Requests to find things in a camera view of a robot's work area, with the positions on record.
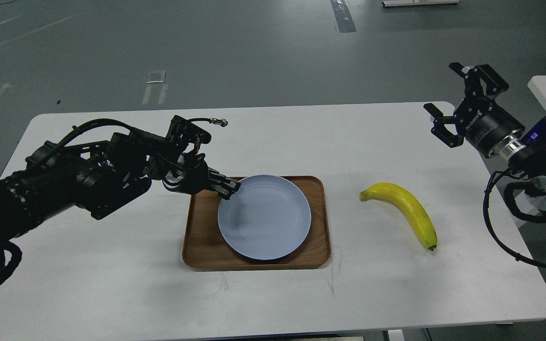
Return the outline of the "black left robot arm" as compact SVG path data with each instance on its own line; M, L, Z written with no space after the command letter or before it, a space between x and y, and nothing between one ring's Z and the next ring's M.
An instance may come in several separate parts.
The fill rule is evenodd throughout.
M230 199L240 183L206 164L199 152L211 134L197 119L175 115L165 136L110 118L74 126L59 142L45 142L26 168L0 179L0 285L22 251L12 242L71 207L100 220L145 194L152 181L171 191L204 190Z

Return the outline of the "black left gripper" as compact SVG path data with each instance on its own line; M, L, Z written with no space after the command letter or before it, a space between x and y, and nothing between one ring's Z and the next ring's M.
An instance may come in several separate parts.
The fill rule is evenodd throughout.
M230 199L241 186L238 180L209 169L204 154L182 154L176 166L182 170L172 169L162 179L164 187L171 192L194 195L207 190L222 199Z

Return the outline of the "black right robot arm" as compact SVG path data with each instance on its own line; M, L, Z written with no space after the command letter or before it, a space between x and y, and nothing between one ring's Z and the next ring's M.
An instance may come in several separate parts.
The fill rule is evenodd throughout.
M432 103L423 106L431 115L431 133L448 147L468 142L485 158L502 157L509 175L525 176L505 186L510 212L525 222L546 223L546 116L525 130L496 103L509 85L491 66L454 62L449 68L464 81L464 98L448 116Z

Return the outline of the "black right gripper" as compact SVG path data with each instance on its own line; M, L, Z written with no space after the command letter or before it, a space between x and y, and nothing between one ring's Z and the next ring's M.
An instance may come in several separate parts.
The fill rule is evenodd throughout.
M444 115L433 103L423 105L431 116L433 136L450 148L466 140L484 158L494 157L496 145L507 136L522 136L524 125L496 105L495 99L509 90L509 84L490 65L454 62L448 67L464 80L464 98L452 116ZM450 125L457 134L446 127Z

